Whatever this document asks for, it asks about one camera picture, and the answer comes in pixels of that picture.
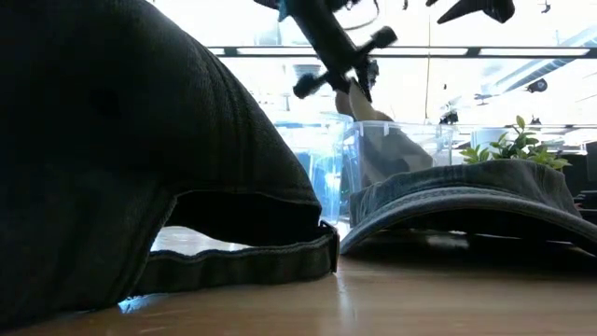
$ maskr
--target potted plant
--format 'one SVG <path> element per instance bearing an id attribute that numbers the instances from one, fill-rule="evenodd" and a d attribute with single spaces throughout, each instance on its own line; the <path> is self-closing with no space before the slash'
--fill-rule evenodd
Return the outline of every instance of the potted plant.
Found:
<path id="1" fill-rule="evenodd" d="M 534 161 L 539 164 L 547 165 L 557 171 L 562 171 L 565 166 L 571 165 L 568 160 L 558 158 L 553 153 L 548 153 L 548 147 L 540 145 L 539 140 L 533 138 L 532 132 L 526 132 L 526 123 L 521 116 L 516 117 L 517 126 L 513 126 L 518 134 L 515 140 L 507 140 L 507 132 L 503 133 L 496 142 L 491 142 L 491 147 L 496 151 L 490 151 L 488 148 L 480 150 L 480 145 L 467 148 L 460 153 L 465 156 L 466 163 L 478 163 L 489 160 L 519 159 Z"/>

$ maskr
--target hat brim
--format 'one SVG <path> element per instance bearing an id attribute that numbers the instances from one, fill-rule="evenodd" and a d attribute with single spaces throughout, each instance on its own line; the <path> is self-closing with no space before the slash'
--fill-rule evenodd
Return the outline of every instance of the hat brim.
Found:
<path id="1" fill-rule="evenodd" d="M 355 245 L 380 231 L 399 227 L 407 221 L 412 223 L 411 219 L 454 210 L 463 210 L 463 220 L 474 221 L 473 225 L 483 226 L 483 218 L 466 218 L 466 210 L 473 209 L 538 219 L 546 226 L 565 230 L 570 243 L 597 254 L 597 226 L 587 220 L 509 192 L 471 187 L 424 190 L 389 202 L 357 223 L 341 241 L 340 253 L 343 255 L 350 252 Z M 409 224 L 408 229 L 416 229 L 416 225 Z"/>

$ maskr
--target plastic bin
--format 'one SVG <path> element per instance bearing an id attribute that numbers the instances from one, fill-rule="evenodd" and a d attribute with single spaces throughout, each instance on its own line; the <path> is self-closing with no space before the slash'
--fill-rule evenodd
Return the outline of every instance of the plastic bin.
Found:
<path id="1" fill-rule="evenodd" d="M 348 213 L 348 196 L 391 175 L 451 165 L 453 128 L 387 121 L 359 121 L 344 140 L 341 208 Z"/>
<path id="2" fill-rule="evenodd" d="M 342 146 L 353 119 L 338 113 L 268 113 L 286 144 L 297 155 L 331 225 L 340 213 Z"/>

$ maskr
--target gray denim hat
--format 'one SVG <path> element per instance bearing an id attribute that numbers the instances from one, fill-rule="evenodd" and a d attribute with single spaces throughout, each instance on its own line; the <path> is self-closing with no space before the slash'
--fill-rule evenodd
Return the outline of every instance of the gray denim hat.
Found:
<path id="1" fill-rule="evenodd" d="M 293 152 L 147 1 L 3 2 L 0 50 L 0 329 L 335 269 L 338 235 Z M 150 252 L 164 226 L 252 248 Z"/>
<path id="2" fill-rule="evenodd" d="M 346 254 L 400 229 L 569 242 L 597 254 L 597 226 L 576 210 L 564 176 L 531 161 L 494 160 L 397 174 L 350 199 Z"/>

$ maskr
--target wooden table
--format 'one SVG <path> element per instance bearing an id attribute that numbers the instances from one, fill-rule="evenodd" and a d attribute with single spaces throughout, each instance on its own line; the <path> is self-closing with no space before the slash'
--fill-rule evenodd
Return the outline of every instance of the wooden table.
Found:
<path id="1" fill-rule="evenodd" d="M 155 248 L 242 248 L 170 228 Z M 9 335 L 597 335 L 597 262 L 567 245 L 377 239 L 337 274 L 122 302 Z"/>

